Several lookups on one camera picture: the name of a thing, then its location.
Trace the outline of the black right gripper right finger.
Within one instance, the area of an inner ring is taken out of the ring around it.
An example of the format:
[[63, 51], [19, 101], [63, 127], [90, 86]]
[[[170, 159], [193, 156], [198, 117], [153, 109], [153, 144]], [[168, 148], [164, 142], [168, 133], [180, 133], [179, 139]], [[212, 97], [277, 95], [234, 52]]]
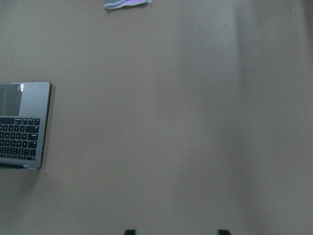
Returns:
[[220, 229], [217, 230], [217, 235], [231, 235], [231, 232], [229, 230]]

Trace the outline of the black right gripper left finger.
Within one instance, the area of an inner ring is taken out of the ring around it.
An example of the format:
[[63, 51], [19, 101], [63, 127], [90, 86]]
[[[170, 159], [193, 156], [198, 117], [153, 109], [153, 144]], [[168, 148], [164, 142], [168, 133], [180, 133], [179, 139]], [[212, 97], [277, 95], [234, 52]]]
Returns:
[[124, 235], [135, 235], [135, 230], [126, 230]]

